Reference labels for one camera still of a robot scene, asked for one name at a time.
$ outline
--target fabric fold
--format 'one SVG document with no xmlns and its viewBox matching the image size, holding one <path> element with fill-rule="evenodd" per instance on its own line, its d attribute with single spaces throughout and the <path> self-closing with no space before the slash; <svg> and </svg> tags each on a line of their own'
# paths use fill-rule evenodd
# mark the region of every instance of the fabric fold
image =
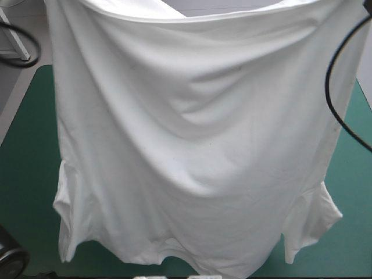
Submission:
<svg viewBox="0 0 372 279">
<path fill-rule="evenodd" d="M 342 213 L 333 203 L 324 182 L 296 198 L 282 232 L 285 261 L 292 264 L 302 248 L 317 243 L 341 218 Z"/>
</svg>

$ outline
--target green mat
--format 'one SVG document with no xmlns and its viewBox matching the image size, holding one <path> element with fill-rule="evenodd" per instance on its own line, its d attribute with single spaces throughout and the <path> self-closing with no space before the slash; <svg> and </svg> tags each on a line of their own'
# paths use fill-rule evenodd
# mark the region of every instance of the green mat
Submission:
<svg viewBox="0 0 372 279">
<path fill-rule="evenodd" d="M 52 66 L 43 66 L 23 99 L 0 147 L 0 223 L 30 251 L 25 274 L 55 270 L 60 276 L 188 276 L 185 262 L 168 257 L 161 266 L 124 264 L 96 242 L 77 249 L 71 263 L 58 255 L 59 216 L 52 208 L 59 151 Z M 346 121 L 372 142 L 372 112 L 356 83 Z M 255 276 L 371 276 L 372 154 L 345 132 L 327 174 L 327 188 L 344 214 L 320 242 L 284 263 L 282 242 Z"/>
</svg>

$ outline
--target black cable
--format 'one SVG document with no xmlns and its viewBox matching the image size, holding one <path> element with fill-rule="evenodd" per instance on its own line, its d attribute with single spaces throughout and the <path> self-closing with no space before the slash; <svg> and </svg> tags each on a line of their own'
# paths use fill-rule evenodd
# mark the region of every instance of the black cable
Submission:
<svg viewBox="0 0 372 279">
<path fill-rule="evenodd" d="M 14 59 L 5 58 L 4 56 L 0 55 L 0 63 L 4 63 L 8 66 L 16 67 L 16 68 L 29 68 L 29 67 L 34 66 L 40 60 L 40 56 L 41 56 L 40 43 L 29 32 L 27 32 L 26 30 L 24 30 L 24 29 L 22 29 L 18 26 L 14 26 L 12 24 L 8 24 L 8 23 L 5 23 L 5 22 L 0 22 L 0 27 L 7 28 L 7 29 L 10 29 L 10 30 L 14 30 L 15 32 L 18 32 L 18 33 L 24 35 L 26 38 L 28 38 L 34 44 L 35 50 L 36 50 L 35 57 L 32 60 L 29 60 L 27 62 L 21 62 L 21 63 L 14 62 Z"/>
<path fill-rule="evenodd" d="M 344 49 L 345 45 L 348 43 L 348 41 L 354 36 L 354 34 L 361 29 L 370 19 L 372 19 L 372 16 L 366 16 L 363 20 L 361 20 L 360 23 L 358 23 L 350 32 L 349 34 L 344 38 L 343 42 L 341 45 L 338 47 L 336 50 L 335 54 L 332 57 L 332 60 L 330 62 L 330 65 L 328 66 L 327 69 L 327 74 L 325 75 L 325 84 L 324 84 L 324 89 L 325 89 L 325 98 L 327 100 L 328 107 L 330 108 L 332 114 L 334 117 L 337 119 L 338 123 L 346 130 L 346 132 L 349 133 L 357 142 L 359 142 L 361 145 L 363 145 L 365 148 L 367 148 L 370 152 L 372 152 L 372 146 L 370 146 L 368 143 L 366 143 L 364 140 L 362 140 L 357 134 L 355 134 L 348 125 L 342 120 L 342 118 L 338 115 L 336 112 L 335 108 L 333 107 L 333 104 L 331 102 L 331 97 L 330 97 L 330 78 L 331 78 L 331 73 L 332 69 L 335 65 L 335 62 L 337 58 L 339 57 L 339 54 L 342 52 Z"/>
</svg>

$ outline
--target white t-shirt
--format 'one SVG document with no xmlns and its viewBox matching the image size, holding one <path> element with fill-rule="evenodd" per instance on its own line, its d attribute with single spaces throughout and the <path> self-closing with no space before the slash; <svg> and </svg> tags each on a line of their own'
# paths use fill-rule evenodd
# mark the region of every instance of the white t-shirt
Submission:
<svg viewBox="0 0 372 279">
<path fill-rule="evenodd" d="M 339 134 L 324 77 L 363 1 L 287 0 L 184 17 L 160 0 L 48 0 L 62 163 L 60 254 L 186 260 L 245 278 L 341 213 L 323 183 Z M 344 114 L 366 32 L 331 80 Z"/>
</svg>

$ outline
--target white fabric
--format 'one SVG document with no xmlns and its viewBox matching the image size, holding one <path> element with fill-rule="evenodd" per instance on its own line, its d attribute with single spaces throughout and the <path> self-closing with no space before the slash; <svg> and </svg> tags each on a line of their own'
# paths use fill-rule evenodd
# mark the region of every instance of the white fabric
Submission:
<svg viewBox="0 0 372 279">
<path fill-rule="evenodd" d="M 186 260 L 245 278 L 292 263 L 341 213 L 323 183 L 339 125 L 328 62 L 362 1 L 287 0 L 186 18 L 160 0 L 48 0 L 62 164 L 60 254 Z M 345 113 L 365 32 L 335 68 Z"/>
</svg>

